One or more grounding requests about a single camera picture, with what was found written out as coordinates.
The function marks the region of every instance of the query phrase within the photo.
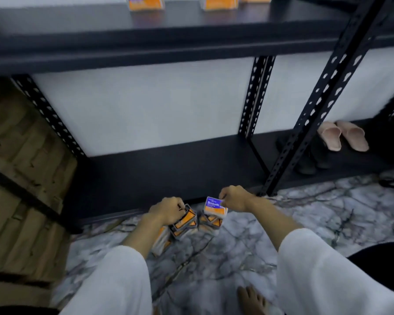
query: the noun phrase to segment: beige slipper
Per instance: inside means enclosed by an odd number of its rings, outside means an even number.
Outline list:
[[[324,140],[329,150],[339,151],[341,149],[341,130],[336,126],[336,124],[330,121],[325,121],[318,128],[317,132],[322,140]]]
[[[365,139],[365,132],[362,128],[348,121],[336,121],[341,133],[346,138],[350,147],[359,152],[369,150],[368,142]]]

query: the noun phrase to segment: shelf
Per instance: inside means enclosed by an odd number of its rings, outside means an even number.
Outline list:
[[[79,163],[63,216],[87,219],[148,208],[166,196],[218,196],[228,185],[260,186],[262,167],[234,135],[92,157]]]
[[[301,0],[204,12],[197,1],[0,9],[0,75],[332,50],[349,14]]]
[[[362,127],[367,121],[354,121],[354,123]],[[290,132],[290,130],[275,131],[271,133],[259,133],[252,136],[251,141],[269,170],[273,168],[279,156],[276,148],[277,138],[286,136]],[[340,137],[340,141],[341,150],[339,152],[329,153],[332,168],[326,170],[317,169],[315,175],[302,175],[296,171],[292,171],[288,179],[279,188],[293,188],[356,175],[381,173],[382,171],[394,168],[394,164],[386,163],[373,152],[357,152],[351,149],[343,136]]]

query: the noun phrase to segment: gray marble tile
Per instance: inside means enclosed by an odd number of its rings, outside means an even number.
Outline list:
[[[385,177],[394,177],[394,172]],[[284,213],[310,228],[345,256],[394,241],[394,189],[368,175],[279,191],[270,198]],[[200,210],[202,204],[193,208]],[[74,237],[66,277],[53,293],[62,307],[118,245],[140,217],[85,228]],[[252,214],[230,212],[216,237],[196,233],[176,241],[160,257],[149,256],[152,299],[162,314],[240,314],[239,285],[252,284],[273,305],[277,253]]]

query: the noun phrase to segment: foot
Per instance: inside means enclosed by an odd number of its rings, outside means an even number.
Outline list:
[[[244,315],[268,315],[269,303],[252,286],[247,286],[246,288],[240,286],[236,294]]]

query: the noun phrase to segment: white sleeve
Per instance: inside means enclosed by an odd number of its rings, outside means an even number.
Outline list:
[[[151,315],[149,271],[140,253],[118,246],[105,255],[60,315]]]
[[[277,293],[288,315],[394,314],[394,292],[308,229],[289,233],[278,251]]]

